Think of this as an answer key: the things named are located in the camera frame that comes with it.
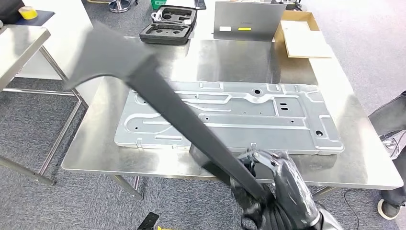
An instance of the laptop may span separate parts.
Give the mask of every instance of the laptop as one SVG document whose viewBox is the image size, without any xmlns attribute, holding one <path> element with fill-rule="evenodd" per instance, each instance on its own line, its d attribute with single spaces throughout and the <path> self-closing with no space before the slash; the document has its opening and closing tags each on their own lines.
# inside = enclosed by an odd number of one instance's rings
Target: laptop
<svg viewBox="0 0 406 230">
<path fill-rule="evenodd" d="M 214 38 L 272 41 L 285 9 L 284 4 L 217 1 Z"/>
</svg>

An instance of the stainless steel table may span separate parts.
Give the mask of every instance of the stainless steel table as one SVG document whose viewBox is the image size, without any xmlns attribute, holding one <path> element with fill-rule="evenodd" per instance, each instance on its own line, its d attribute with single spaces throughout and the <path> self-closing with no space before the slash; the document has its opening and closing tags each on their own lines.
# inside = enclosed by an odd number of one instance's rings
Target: stainless steel table
<svg viewBox="0 0 406 230">
<path fill-rule="evenodd" d="M 403 185 L 345 75 L 316 77 L 308 59 L 287 57 L 283 43 L 190 39 L 184 46 L 144 45 L 157 51 L 163 63 L 159 72 L 171 80 L 319 85 L 345 150 L 338 156 L 292 156 L 308 185 L 328 186 L 318 195 L 334 190 L 330 186 L 390 190 Z M 117 175 L 214 179 L 187 151 L 129 149 L 114 143 L 128 91 L 119 80 L 104 78 L 62 168 L 114 175 L 133 195 L 136 190 Z M 256 170 L 261 183 L 273 182 L 269 170 L 260 165 Z"/>
<path fill-rule="evenodd" d="M 23 26 L 23 25 L 5 25 L 0 29 L 0 92 L 23 92 L 23 93 L 39 93 L 53 94 L 63 96 L 76 96 L 76 103 L 72 113 L 69 115 L 56 141 L 54 142 L 50 152 L 48 153 L 44 164 L 38 172 L 27 169 L 24 166 L 7 159 L 0 155 L 0 164 L 16 170 L 26 176 L 45 184 L 52 185 L 55 182 L 44 176 L 49 163 L 51 162 L 63 136 L 65 135 L 70 123 L 72 122 L 76 112 L 81 104 L 86 103 L 76 90 L 72 92 L 56 92 L 44 90 L 30 89 L 13 89 L 5 88 L 14 76 L 23 68 L 25 63 L 39 50 L 45 59 L 49 62 L 52 68 L 57 72 L 62 80 L 66 81 L 67 77 L 58 66 L 55 60 L 51 57 L 48 51 L 43 47 L 44 42 L 50 37 L 47 29 L 38 26 Z"/>
</svg>

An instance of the black case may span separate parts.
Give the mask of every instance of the black case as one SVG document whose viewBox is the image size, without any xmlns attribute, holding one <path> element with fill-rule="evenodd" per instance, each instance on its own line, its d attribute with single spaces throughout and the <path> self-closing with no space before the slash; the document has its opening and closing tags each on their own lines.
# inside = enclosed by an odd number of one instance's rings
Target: black case
<svg viewBox="0 0 406 230">
<path fill-rule="evenodd" d="M 158 8 L 159 10 L 162 10 L 162 19 L 161 21 L 153 20 L 154 23 L 185 25 L 184 21 L 190 19 L 192 23 L 189 26 L 194 28 L 196 24 L 197 10 L 195 8 L 162 5 Z"/>
<path fill-rule="evenodd" d="M 141 41 L 166 45 L 183 45 L 188 42 L 192 28 L 188 25 L 155 23 L 139 34 Z"/>
<path fill-rule="evenodd" d="M 0 20 L 4 24 L 14 24 L 22 18 L 18 9 L 23 7 L 22 0 L 0 0 Z"/>
</svg>

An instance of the sheet metal plate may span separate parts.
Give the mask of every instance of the sheet metal plate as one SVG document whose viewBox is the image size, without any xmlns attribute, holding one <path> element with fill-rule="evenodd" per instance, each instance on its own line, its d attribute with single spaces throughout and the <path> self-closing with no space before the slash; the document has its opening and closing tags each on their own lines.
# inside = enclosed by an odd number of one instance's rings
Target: sheet metal plate
<svg viewBox="0 0 406 230">
<path fill-rule="evenodd" d="M 344 150 L 315 85 L 170 84 L 232 152 L 245 152 L 252 145 L 290 154 L 329 155 Z M 119 146 L 145 149 L 188 150 L 191 145 L 135 91 L 129 92 L 114 141 Z"/>
</svg>

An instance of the gray carpet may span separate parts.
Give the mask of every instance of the gray carpet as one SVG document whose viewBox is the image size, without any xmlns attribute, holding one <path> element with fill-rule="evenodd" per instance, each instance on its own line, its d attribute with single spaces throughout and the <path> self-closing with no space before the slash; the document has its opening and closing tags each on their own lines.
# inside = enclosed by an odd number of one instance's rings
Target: gray carpet
<svg viewBox="0 0 406 230">
<path fill-rule="evenodd" d="M 98 20 L 125 35 L 137 35 L 150 23 L 149 0 L 129 12 L 113 14 L 105 4 L 84 3 L 92 21 Z M 400 0 L 304 0 L 342 64 L 364 109 L 370 113 L 406 88 L 402 67 L 406 19 Z M 60 89 L 55 80 L 15 79 L 20 88 Z M 0 93 L 0 152 L 32 169 L 39 169 L 67 119 L 74 97 Z M 60 163 L 84 115 L 81 108 L 46 175 L 57 180 L 49 187 L 0 167 L 0 229 L 135 230 L 152 211 L 159 225 L 175 230 L 239 229 L 240 208 L 229 189 L 215 181 L 142 178 L 144 200 L 136 202 L 110 178 L 74 174 Z M 374 190 L 339 190 L 320 201 L 342 224 L 354 230 L 397 230 L 376 212 Z"/>
</svg>

